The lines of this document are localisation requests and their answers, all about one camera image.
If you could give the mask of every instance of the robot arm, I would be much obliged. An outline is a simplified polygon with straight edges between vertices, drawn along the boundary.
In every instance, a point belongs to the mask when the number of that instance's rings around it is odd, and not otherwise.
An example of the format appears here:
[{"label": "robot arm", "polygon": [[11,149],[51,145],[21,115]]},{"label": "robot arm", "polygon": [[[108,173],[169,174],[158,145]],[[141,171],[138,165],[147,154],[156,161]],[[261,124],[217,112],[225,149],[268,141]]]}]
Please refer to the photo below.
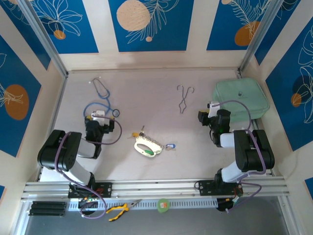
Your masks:
[{"label": "robot arm", "polygon": [[[198,119],[203,126],[210,127],[210,135],[217,147],[235,148],[235,162],[221,170],[223,182],[236,182],[242,176],[252,171],[263,171],[262,163],[258,156],[256,146],[251,136],[244,130],[229,132],[230,112],[212,107],[216,102],[208,104],[209,112],[199,111]],[[254,130],[253,136],[257,140],[262,153],[266,169],[272,169],[275,158],[264,130]]]},{"label": "robot arm", "polygon": [[[86,140],[82,134],[71,132],[66,139],[58,159],[58,168],[69,178],[89,188],[94,188],[95,179],[91,172],[85,170],[76,157],[97,159],[101,152],[101,142],[104,134],[114,130],[114,120],[105,124],[104,111],[96,111],[85,118]],[[54,130],[39,151],[37,161],[41,166],[54,169],[54,161],[65,131]]]}]

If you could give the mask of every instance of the blue stethoscope tubing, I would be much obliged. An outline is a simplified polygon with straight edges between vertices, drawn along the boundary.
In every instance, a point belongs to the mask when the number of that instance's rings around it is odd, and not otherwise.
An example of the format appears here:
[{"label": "blue stethoscope tubing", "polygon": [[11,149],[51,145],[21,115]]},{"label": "blue stethoscope tubing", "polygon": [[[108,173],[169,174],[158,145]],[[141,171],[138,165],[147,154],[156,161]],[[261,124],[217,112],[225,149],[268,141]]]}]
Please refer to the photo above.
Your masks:
[{"label": "blue stethoscope tubing", "polygon": [[[106,92],[107,92],[106,95],[101,95],[101,94],[99,93],[99,91],[98,91],[98,89],[97,89],[97,87],[96,87],[96,85],[95,85],[95,83],[94,83],[94,80],[98,80],[98,82],[104,87],[104,89],[105,89]],[[104,107],[107,108],[107,111],[105,112],[105,115],[107,115],[107,113],[108,113],[109,111],[112,111],[112,115],[113,115],[115,118],[118,117],[118,116],[119,116],[119,110],[118,110],[118,109],[112,109],[112,108],[111,108],[111,103],[110,103],[110,101],[109,101],[109,97],[110,97],[110,95],[111,95],[110,91],[102,84],[102,82],[101,82],[98,78],[93,79],[91,82],[93,83],[93,85],[94,85],[94,87],[95,87],[95,89],[96,89],[96,91],[97,91],[97,93],[98,93],[99,98],[100,98],[100,99],[103,99],[103,100],[106,100],[107,103],[108,103],[108,105],[105,105],[105,104],[102,104],[102,103],[99,103],[99,102],[92,102],[92,103],[88,104],[88,105],[84,108],[83,116],[86,117],[86,110],[87,110],[88,107],[90,107],[91,105],[97,104],[97,105],[101,105],[101,106],[104,106]]]}]

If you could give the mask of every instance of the white wall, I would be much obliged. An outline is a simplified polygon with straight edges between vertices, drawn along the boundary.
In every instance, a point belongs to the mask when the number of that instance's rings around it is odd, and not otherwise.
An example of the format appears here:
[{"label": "white wall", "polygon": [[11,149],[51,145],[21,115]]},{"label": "white wall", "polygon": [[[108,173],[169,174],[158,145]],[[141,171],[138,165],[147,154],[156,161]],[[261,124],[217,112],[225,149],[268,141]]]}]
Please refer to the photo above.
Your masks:
[{"label": "white wall", "polygon": [[25,186],[37,168],[37,155],[51,125],[63,78],[53,63],[44,69],[34,52],[0,7],[0,35],[24,62],[42,88],[16,158],[0,151],[0,185],[6,193],[0,204],[0,234],[9,234]]},{"label": "white wall", "polygon": [[206,51],[220,0],[195,0],[187,51],[119,53],[108,0],[83,0],[99,53],[61,54],[70,70],[238,67],[246,50]]},{"label": "white wall", "polygon": [[258,66],[253,58],[244,73],[258,79],[270,102],[270,109],[262,117],[262,122],[275,155],[275,172],[285,177],[306,234],[313,234],[313,201],[304,182],[313,177],[313,142],[292,152],[265,80],[312,17],[313,1],[301,0],[262,64]]}]

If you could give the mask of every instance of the beige circle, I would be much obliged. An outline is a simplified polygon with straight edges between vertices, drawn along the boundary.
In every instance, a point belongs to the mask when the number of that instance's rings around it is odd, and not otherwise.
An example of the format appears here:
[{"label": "beige circle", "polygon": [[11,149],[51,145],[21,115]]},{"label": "beige circle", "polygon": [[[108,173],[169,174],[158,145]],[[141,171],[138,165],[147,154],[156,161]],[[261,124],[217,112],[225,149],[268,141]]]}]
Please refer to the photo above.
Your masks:
[{"label": "beige circle", "polygon": [[232,2],[232,0],[222,0],[222,4],[226,5],[226,4],[230,4]]},{"label": "beige circle", "polygon": [[152,37],[146,37],[146,41],[149,43],[149,42],[152,42]]},{"label": "beige circle", "polygon": [[127,31],[138,31],[150,22],[148,8],[138,0],[123,2],[116,12],[117,21]]},{"label": "beige circle", "polygon": [[11,3],[13,3],[13,4],[15,4],[15,5],[18,4],[18,1],[17,1],[17,0],[8,0],[8,1],[11,2]]}]

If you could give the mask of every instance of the stethoscope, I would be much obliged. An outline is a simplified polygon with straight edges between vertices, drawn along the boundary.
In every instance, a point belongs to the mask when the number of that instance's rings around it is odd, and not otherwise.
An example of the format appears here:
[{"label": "stethoscope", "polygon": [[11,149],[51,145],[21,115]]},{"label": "stethoscope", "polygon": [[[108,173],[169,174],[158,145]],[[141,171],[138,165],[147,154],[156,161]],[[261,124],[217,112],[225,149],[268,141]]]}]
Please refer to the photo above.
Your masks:
[{"label": "stethoscope", "polygon": [[[118,109],[112,109],[112,108],[111,108],[111,103],[110,103],[110,101],[109,101],[109,97],[110,97],[111,93],[110,93],[110,91],[103,85],[103,83],[99,80],[99,78],[101,78],[101,77],[96,77],[96,78],[92,79],[89,83],[93,83],[94,88],[96,89],[99,98],[106,100],[107,103],[108,103],[108,105],[105,105],[105,104],[102,104],[102,103],[99,103],[99,102],[92,102],[92,103],[90,103],[89,105],[87,105],[87,106],[85,107],[83,115],[84,115],[84,117],[86,117],[86,110],[87,110],[87,108],[88,108],[89,106],[94,105],[94,104],[98,104],[98,105],[101,105],[101,106],[104,106],[104,107],[107,108],[107,110],[106,110],[106,112],[105,112],[105,116],[108,114],[108,112],[112,111],[113,117],[116,118],[116,117],[119,116],[120,112],[119,112]],[[97,88],[97,86],[96,86],[95,81],[98,81],[99,85],[101,85],[101,86],[105,89],[105,91],[106,91],[106,94],[105,94],[105,95],[101,95],[101,93],[99,92],[99,90],[98,90],[98,88]]]}]

